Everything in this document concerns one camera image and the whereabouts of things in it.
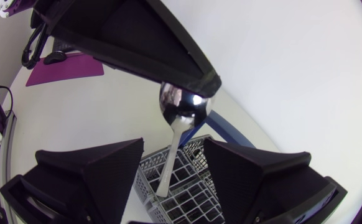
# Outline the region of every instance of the metal spoon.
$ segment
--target metal spoon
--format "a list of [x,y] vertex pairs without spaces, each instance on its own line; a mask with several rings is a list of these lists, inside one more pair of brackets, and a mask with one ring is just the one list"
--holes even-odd
[[174,132],[169,155],[156,190],[156,195],[167,197],[181,135],[205,120],[211,111],[213,98],[202,98],[169,83],[162,83],[159,102],[163,117]]

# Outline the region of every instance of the dish rack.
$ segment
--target dish rack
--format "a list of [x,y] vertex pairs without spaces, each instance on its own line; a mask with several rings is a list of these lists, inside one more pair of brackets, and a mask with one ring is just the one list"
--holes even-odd
[[210,135],[191,139],[178,149],[170,179],[169,195],[155,192],[170,146],[143,158],[134,188],[154,223],[224,223],[213,180],[203,155]]

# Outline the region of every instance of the white wall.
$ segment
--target white wall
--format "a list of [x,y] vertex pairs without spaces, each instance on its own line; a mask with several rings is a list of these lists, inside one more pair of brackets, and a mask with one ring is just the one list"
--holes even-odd
[[[7,19],[0,17],[0,85],[10,86],[22,66],[22,51],[32,33],[31,12],[29,9]],[[0,91],[1,101],[5,94]]]
[[351,222],[362,205],[361,2],[163,2],[278,148],[310,152],[348,190],[328,222]]

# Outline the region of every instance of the spoon handle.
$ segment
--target spoon handle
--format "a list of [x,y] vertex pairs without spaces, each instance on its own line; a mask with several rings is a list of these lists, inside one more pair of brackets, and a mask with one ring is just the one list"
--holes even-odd
[[174,161],[177,155],[177,149],[180,144],[181,135],[182,133],[174,132],[169,155],[167,156],[167,160],[164,164],[162,174],[160,175],[160,184],[156,190],[157,196],[167,197],[167,194],[169,192],[171,173],[173,171]]

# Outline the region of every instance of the purple mat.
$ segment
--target purple mat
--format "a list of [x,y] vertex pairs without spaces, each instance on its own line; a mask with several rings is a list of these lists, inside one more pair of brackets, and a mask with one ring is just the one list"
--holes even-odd
[[102,63],[83,53],[67,54],[64,62],[44,65],[42,58],[33,69],[26,86],[72,78],[93,77],[104,74]]

